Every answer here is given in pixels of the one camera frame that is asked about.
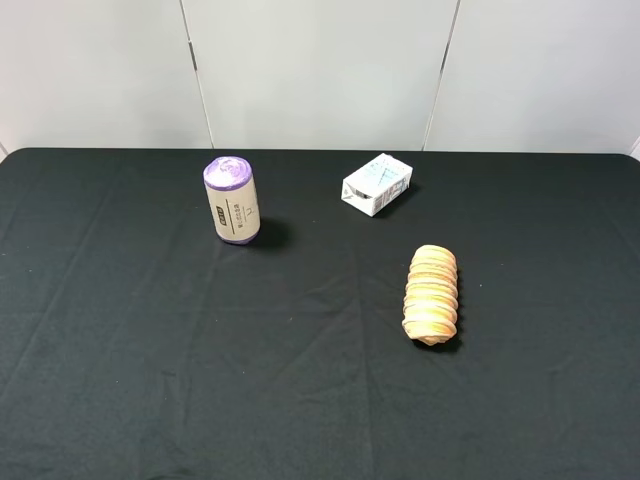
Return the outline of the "ridged spiral bread loaf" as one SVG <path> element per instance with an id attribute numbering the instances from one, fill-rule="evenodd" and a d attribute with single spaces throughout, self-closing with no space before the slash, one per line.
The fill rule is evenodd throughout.
<path id="1" fill-rule="evenodd" d="M 407 275 L 402 327 L 427 346 L 446 343 L 457 334 L 458 268 L 455 255 L 437 245 L 414 253 Z"/>

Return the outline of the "white milk carton box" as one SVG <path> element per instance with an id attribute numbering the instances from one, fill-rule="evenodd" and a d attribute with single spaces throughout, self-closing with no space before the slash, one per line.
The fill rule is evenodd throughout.
<path id="1" fill-rule="evenodd" d="M 341 200 L 374 217 L 410 186 L 413 168 L 382 153 L 345 177 Z"/>

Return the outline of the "purple trash bag roll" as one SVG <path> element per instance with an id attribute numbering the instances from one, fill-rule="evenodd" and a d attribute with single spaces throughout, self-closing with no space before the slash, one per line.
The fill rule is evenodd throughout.
<path id="1" fill-rule="evenodd" d="M 260 212 L 253 170 L 241 157 L 215 158 L 203 171 L 203 181 L 219 238 L 247 244 L 260 230 Z"/>

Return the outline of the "black tablecloth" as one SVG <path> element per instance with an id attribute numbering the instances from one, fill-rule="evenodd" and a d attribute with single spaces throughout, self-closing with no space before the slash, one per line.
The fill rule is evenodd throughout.
<path id="1" fill-rule="evenodd" d="M 635 479 L 639 164 L 249 151 L 262 228 L 221 242 L 198 150 L 24 149 L 1 165 L 5 479 Z M 457 334 L 402 327 L 422 245 Z"/>

